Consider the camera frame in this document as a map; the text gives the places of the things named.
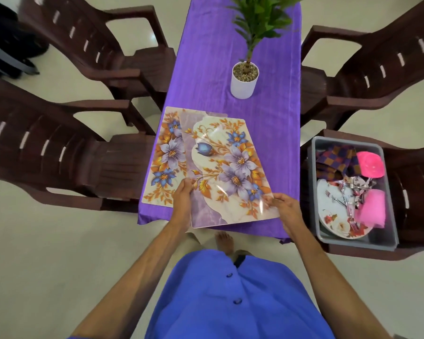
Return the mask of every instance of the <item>chair backrest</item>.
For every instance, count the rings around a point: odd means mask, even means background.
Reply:
[[[362,47],[336,75],[345,96],[394,98],[423,80],[424,0],[359,43]]]
[[[103,139],[64,108],[0,79],[0,179],[76,187],[85,148]]]
[[[399,240],[424,245],[424,148],[383,151]]]
[[[107,69],[123,55],[100,11],[85,0],[21,0],[18,17],[76,66]]]

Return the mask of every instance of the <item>purple tablecloth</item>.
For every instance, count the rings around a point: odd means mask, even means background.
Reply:
[[[263,39],[254,49],[252,61],[259,67],[260,76],[253,96],[246,100],[234,98],[230,91],[232,66],[245,57],[246,44],[234,30],[235,11],[227,9],[227,5],[229,0],[192,0],[165,106],[245,119],[272,190],[298,199],[300,5],[288,11],[293,24],[281,38]],[[138,223],[169,220],[172,211],[169,207],[140,203]],[[279,219],[215,229],[288,238]]]

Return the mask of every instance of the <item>left hand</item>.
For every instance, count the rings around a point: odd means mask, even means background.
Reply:
[[[191,222],[192,202],[190,201],[190,193],[192,190],[192,180],[184,178],[173,195],[173,215],[170,222],[182,226],[186,231]]]

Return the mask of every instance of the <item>hand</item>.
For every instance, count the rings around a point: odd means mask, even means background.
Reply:
[[[171,223],[182,226],[187,230],[190,227],[192,202],[190,193],[193,190],[192,180],[184,178],[173,195],[173,215]]]
[[[290,196],[282,193],[273,193],[273,198],[265,198],[269,206],[277,207],[283,227],[292,238],[294,232],[300,226],[306,226],[303,222],[300,203]]]

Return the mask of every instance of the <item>foot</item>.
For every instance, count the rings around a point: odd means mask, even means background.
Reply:
[[[224,231],[215,234],[215,242],[219,251],[229,256],[234,252],[234,239]]]

